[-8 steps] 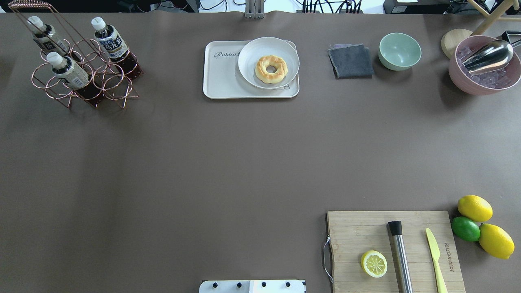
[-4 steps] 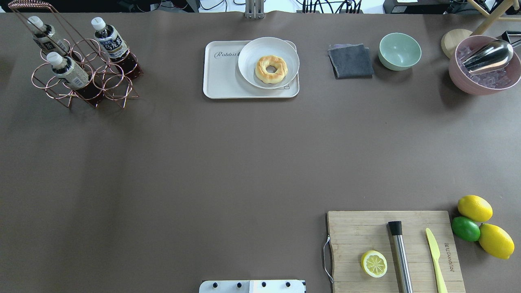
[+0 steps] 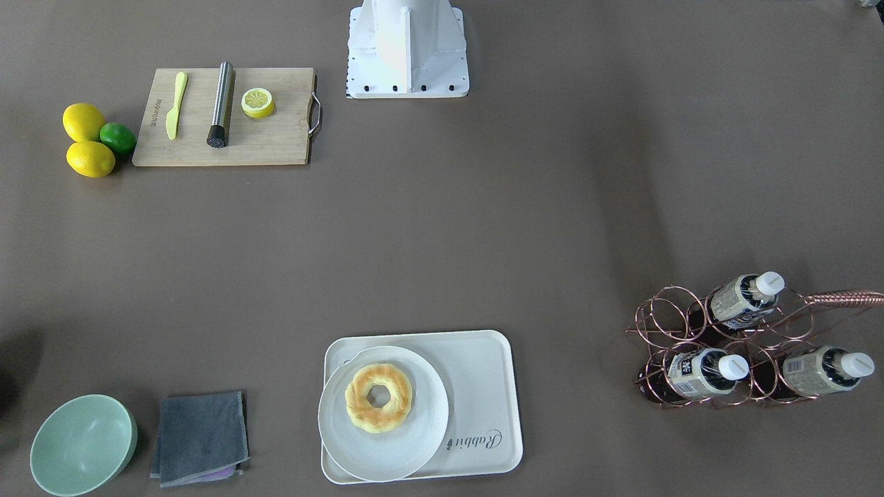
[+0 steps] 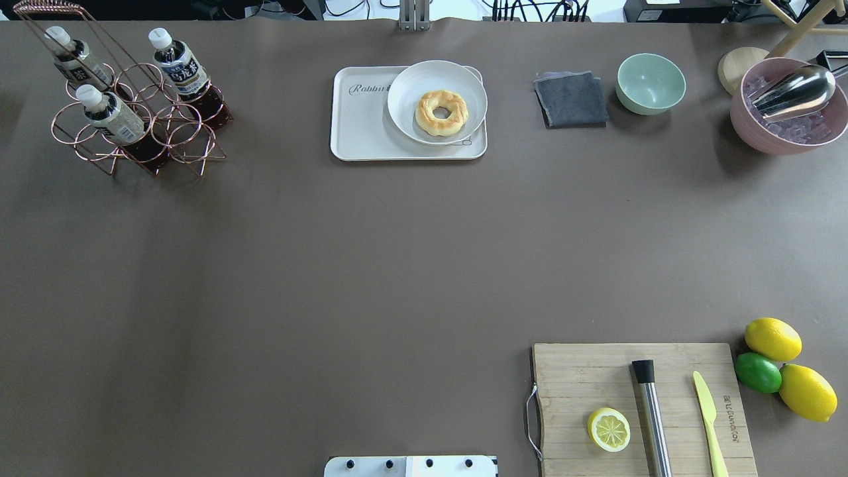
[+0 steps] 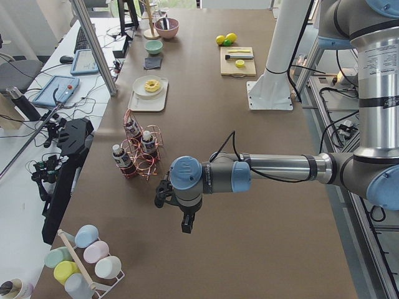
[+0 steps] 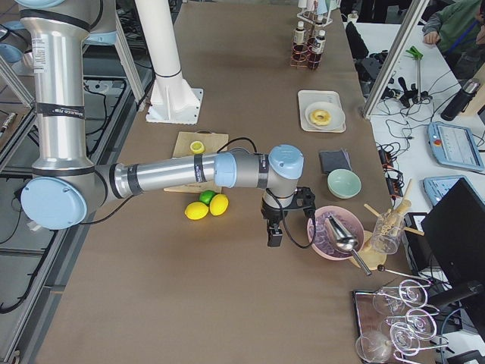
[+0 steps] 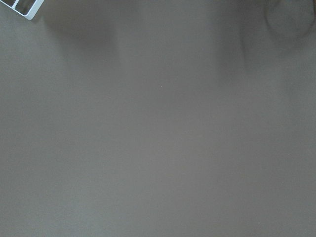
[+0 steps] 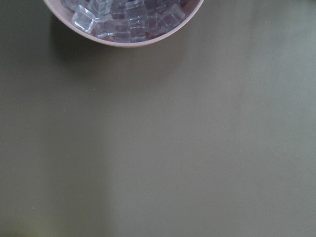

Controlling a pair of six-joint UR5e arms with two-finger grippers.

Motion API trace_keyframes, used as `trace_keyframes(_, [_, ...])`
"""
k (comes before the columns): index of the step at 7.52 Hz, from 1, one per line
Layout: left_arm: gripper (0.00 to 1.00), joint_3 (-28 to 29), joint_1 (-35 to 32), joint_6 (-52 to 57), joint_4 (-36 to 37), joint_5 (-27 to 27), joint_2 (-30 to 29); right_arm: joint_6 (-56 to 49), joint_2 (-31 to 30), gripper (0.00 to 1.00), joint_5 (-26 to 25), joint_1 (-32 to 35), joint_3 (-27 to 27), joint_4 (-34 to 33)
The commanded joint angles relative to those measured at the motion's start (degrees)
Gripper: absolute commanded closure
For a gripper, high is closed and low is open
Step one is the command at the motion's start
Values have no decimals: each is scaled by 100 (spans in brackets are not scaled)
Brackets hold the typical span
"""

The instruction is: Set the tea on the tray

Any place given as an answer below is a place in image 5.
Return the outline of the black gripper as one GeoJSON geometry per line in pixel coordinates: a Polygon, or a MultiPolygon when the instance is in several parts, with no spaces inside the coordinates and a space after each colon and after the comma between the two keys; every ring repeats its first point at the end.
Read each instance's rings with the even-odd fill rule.
{"type": "Polygon", "coordinates": [[[181,210],[183,212],[183,220],[181,222],[181,230],[183,233],[191,232],[191,225],[195,221],[196,209],[184,208],[181,210]]]}

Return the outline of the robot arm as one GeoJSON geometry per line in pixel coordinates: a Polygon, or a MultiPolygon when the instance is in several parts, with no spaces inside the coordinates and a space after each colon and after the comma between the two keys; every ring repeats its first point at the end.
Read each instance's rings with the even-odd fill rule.
{"type": "Polygon", "coordinates": [[[205,194],[244,192],[256,175],[344,187],[384,209],[398,209],[398,2],[324,1],[320,38],[347,40],[358,52],[360,144],[353,153],[316,156],[217,152],[207,162],[172,162],[171,203],[190,233],[205,194]]]}

